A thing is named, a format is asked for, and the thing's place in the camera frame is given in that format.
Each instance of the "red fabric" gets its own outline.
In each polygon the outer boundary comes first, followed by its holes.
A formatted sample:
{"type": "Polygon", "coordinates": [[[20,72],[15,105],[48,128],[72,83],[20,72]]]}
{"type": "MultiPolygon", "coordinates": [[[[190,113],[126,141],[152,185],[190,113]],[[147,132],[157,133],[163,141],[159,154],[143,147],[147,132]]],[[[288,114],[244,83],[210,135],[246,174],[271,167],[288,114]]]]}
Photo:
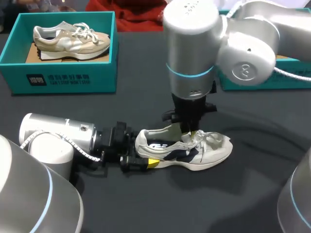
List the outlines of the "red fabric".
{"type": "Polygon", "coordinates": [[[86,11],[114,11],[118,32],[161,31],[165,0],[90,0],[86,11]]]}

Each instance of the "shoe box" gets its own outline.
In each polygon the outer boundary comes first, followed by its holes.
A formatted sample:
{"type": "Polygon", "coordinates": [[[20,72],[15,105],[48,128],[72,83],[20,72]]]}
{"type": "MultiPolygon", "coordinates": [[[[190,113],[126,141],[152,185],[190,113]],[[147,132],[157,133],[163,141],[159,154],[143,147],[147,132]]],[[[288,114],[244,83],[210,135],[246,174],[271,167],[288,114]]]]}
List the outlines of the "shoe box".
{"type": "Polygon", "coordinates": [[[118,48],[114,12],[19,14],[0,57],[0,72],[13,94],[111,93],[116,91],[118,48]],[[41,61],[33,43],[34,27],[54,27],[62,21],[83,22],[110,35],[109,53],[88,61],[41,61]]]}

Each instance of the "shoe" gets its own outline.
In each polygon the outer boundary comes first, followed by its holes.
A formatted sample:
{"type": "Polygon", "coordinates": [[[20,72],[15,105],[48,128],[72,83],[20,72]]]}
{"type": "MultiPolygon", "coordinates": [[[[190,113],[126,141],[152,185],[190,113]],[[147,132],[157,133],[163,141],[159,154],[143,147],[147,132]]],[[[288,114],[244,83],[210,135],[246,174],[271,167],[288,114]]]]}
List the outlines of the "shoe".
{"type": "Polygon", "coordinates": [[[104,54],[110,46],[110,37],[97,33],[85,23],[62,22],[52,28],[34,27],[34,42],[41,60],[75,58],[89,60],[104,54]]]}
{"type": "Polygon", "coordinates": [[[232,152],[230,138],[220,133],[198,130],[182,135],[179,124],[160,130],[142,130],[135,140],[142,158],[160,160],[156,168],[171,165],[199,171],[224,161],[232,152]]]}

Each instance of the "beige sneaker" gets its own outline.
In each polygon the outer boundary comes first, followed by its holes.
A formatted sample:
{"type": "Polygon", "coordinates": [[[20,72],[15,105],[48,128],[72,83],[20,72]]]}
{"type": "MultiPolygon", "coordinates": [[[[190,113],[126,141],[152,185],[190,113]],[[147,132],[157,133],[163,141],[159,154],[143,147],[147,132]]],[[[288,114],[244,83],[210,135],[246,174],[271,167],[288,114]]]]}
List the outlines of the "beige sneaker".
{"type": "Polygon", "coordinates": [[[41,60],[65,57],[89,60],[107,52],[110,37],[97,33],[85,23],[62,22],[52,28],[34,27],[34,42],[41,51],[41,60]]]}

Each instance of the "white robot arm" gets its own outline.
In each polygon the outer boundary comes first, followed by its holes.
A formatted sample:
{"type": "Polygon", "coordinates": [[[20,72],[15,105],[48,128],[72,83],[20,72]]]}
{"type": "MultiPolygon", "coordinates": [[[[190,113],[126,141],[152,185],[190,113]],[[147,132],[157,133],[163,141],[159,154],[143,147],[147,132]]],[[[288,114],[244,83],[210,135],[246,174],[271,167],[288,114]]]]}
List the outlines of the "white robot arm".
{"type": "Polygon", "coordinates": [[[173,0],[163,25],[175,111],[190,125],[186,132],[198,129],[216,66],[234,83],[257,85],[283,72],[275,68],[276,55],[311,60],[311,14],[269,1],[239,3],[225,16],[212,0],[173,0]]]}

